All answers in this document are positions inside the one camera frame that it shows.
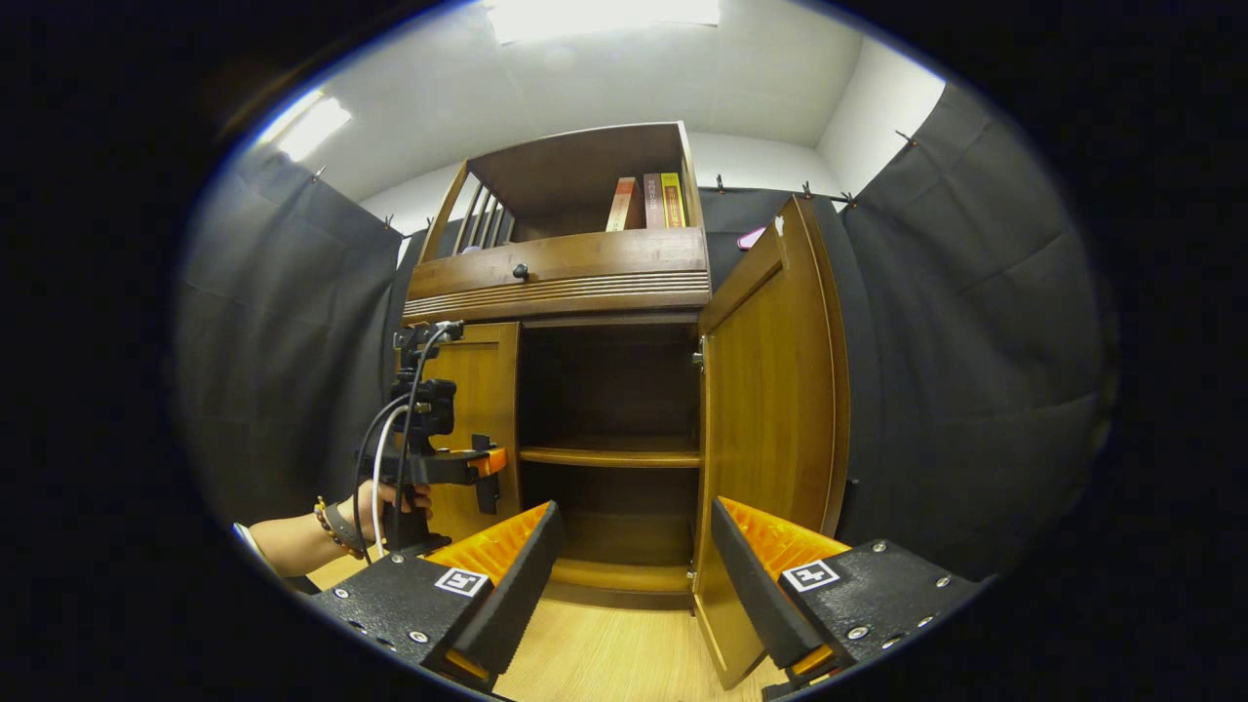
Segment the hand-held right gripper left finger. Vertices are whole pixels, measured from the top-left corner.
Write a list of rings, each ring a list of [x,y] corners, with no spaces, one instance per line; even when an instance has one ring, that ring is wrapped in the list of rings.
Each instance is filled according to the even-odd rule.
[[[310,605],[392,658],[490,692],[565,542],[562,507],[544,502],[428,555],[387,555]]]

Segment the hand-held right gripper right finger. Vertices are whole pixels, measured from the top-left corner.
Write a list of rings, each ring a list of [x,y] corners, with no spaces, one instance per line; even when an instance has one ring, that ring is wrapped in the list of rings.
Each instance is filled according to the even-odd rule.
[[[851,547],[735,498],[714,498],[713,540],[786,688],[890,656],[986,588],[892,541]]]

